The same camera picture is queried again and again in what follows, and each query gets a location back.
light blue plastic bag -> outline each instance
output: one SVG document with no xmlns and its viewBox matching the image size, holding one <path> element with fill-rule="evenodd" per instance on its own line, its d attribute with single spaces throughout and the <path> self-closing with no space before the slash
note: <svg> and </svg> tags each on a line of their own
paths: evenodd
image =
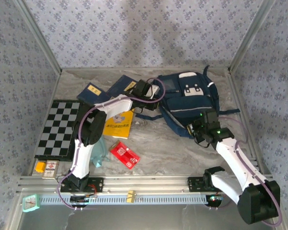
<svg viewBox="0 0 288 230">
<path fill-rule="evenodd" d="M 107 153 L 108 153 L 108 150 L 106 149 L 105 140 L 103 136 L 101 136 L 101 138 L 93 147 L 91 159 L 90 159 L 96 168 L 101 166 L 101 162 L 103 160 L 109 161 L 109 159 L 107 158 Z"/>
</svg>

blue book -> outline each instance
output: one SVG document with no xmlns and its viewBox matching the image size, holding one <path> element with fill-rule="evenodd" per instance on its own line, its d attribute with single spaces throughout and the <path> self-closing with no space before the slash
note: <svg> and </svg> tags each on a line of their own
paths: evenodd
<svg viewBox="0 0 288 230">
<path fill-rule="evenodd" d="M 110 100 L 111 96 L 99 87 L 89 83 L 86 88 L 77 96 L 77 99 L 93 106 L 96 103 L 102 103 Z"/>
<path fill-rule="evenodd" d="M 107 91 L 107 94 L 111 97 L 117 97 L 120 94 L 124 94 L 128 89 L 131 89 L 136 85 L 137 81 L 123 75 L 118 79 L 114 85 Z"/>
</svg>

blue backpack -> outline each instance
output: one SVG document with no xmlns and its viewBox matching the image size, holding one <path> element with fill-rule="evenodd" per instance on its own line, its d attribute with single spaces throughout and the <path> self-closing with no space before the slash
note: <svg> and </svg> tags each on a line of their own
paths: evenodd
<svg viewBox="0 0 288 230">
<path fill-rule="evenodd" d="M 186 126 L 198 118 L 203 111 L 214 108 L 218 115 L 240 112 L 239 109 L 220 111 L 216 85 L 207 77 L 208 67 L 205 67 L 203 74 L 183 72 L 158 76 L 166 88 L 165 96 L 159 106 L 161 115 L 149 117 L 137 114 L 136 116 L 146 120 L 163 117 L 177 135 L 193 138 Z M 154 81 L 154 84 L 162 88 L 158 81 Z"/>
</svg>

yellow booklet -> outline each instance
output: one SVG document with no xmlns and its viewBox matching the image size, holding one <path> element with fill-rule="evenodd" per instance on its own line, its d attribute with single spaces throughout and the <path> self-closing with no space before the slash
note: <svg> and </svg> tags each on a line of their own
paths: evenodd
<svg viewBox="0 0 288 230">
<path fill-rule="evenodd" d="M 105 124 L 103 135 L 128 139 L 132 118 L 133 110 L 110 118 Z"/>
</svg>

metal bracket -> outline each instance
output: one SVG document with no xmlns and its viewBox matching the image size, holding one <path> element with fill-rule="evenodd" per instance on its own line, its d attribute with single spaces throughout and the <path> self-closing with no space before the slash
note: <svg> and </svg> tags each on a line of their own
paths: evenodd
<svg viewBox="0 0 288 230">
<path fill-rule="evenodd" d="M 202 176 L 188 177 L 189 192 L 221 192 L 221 190 L 215 187 L 208 187 Z"/>
<path fill-rule="evenodd" d="M 81 193 L 95 193 L 95 188 L 96 188 L 96 193 L 102 193 L 102 189 L 104 186 L 104 178 L 89 177 L 87 184 L 88 186 L 86 186 L 84 190 L 81 191 Z M 77 186 L 68 179 L 63 181 L 60 191 L 61 193 L 80 193 Z"/>
</svg>

